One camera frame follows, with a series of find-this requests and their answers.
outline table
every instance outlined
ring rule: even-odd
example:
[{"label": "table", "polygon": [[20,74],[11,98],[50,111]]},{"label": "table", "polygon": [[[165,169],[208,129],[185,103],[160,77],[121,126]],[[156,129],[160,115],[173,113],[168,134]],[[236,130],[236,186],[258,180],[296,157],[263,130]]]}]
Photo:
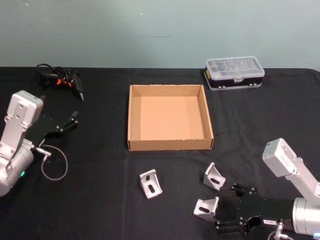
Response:
[{"label": "table", "polygon": [[[40,171],[38,156],[12,191],[0,198],[1,240],[210,240],[223,239],[212,223],[193,216],[198,199],[217,192],[202,184],[211,162],[228,186],[256,186],[268,198],[301,195],[262,160],[267,142],[284,138],[320,180],[320,73],[312,69],[266,69],[255,89],[209,91],[201,69],[78,68],[84,103],[69,89],[43,89],[34,68],[0,68],[0,117],[19,90],[46,95],[43,113],[63,122],[79,112],[77,129],[49,144],[69,161],[64,180]],[[129,152],[130,84],[204,84],[214,144],[212,150]],[[4,121],[0,121],[0,130]],[[163,194],[147,200],[139,174],[156,169]],[[248,236],[267,239],[272,228]],[[310,236],[288,233],[295,240]]]}]

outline metal angle bracket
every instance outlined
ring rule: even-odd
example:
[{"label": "metal angle bracket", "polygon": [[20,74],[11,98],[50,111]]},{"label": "metal angle bracket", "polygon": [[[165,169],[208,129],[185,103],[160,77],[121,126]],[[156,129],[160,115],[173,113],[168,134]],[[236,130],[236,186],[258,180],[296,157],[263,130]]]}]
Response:
[{"label": "metal angle bracket", "polygon": [[216,209],[218,207],[219,197],[209,200],[198,199],[196,202],[193,215],[209,222],[215,221]]},{"label": "metal angle bracket", "polygon": [[226,178],[221,176],[212,162],[204,174],[203,183],[210,188],[220,191],[220,188],[225,184]]},{"label": "metal angle bracket", "polygon": [[140,174],[140,184],[147,199],[151,199],[162,194],[156,170],[154,169]]}]

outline cardboard box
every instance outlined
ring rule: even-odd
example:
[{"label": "cardboard box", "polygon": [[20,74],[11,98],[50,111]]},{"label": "cardboard box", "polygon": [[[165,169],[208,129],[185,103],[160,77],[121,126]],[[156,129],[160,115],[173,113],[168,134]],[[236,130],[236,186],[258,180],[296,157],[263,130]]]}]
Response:
[{"label": "cardboard box", "polygon": [[203,85],[130,86],[130,151],[209,150],[213,142]]}]

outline gray wall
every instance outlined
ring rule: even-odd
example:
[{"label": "gray wall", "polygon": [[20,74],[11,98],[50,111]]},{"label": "gray wall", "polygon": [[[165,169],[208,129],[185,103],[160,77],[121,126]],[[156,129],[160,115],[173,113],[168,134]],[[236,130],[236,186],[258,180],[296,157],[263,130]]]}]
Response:
[{"label": "gray wall", "polygon": [[320,70],[320,0],[1,0],[0,66]]}]

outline gray cable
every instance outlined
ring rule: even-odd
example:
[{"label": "gray cable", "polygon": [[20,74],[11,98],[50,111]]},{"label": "gray cable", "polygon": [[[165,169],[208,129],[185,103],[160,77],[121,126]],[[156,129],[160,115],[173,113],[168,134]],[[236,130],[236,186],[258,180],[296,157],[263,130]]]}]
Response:
[{"label": "gray cable", "polygon": [[64,171],[64,174],[61,176],[61,177],[58,177],[58,178],[52,178],[52,177],[49,177],[45,171],[44,171],[44,164],[46,162],[46,160],[43,160],[42,163],[41,163],[41,172],[43,174],[43,176],[45,176],[47,179],[51,180],[51,181],[59,181],[61,179],[63,179],[66,175],[67,175],[67,172],[68,172],[68,160],[67,160],[67,157],[66,155],[64,154],[63,151],[61,151],[59,148],[55,147],[55,146],[51,146],[51,145],[42,145],[42,147],[47,147],[47,148],[53,148],[55,150],[58,150],[62,156],[64,157],[64,160],[65,160],[65,171]]},{"label": "gray cable", "polygon": [[272,236],[273,234],[275,234],[275,233],[276,233],[276,231],[271,232],[271,233],[269,234],[269,236],[268,236],[268,239],[267,239],[267,240],[270,240],[271,236]]}]

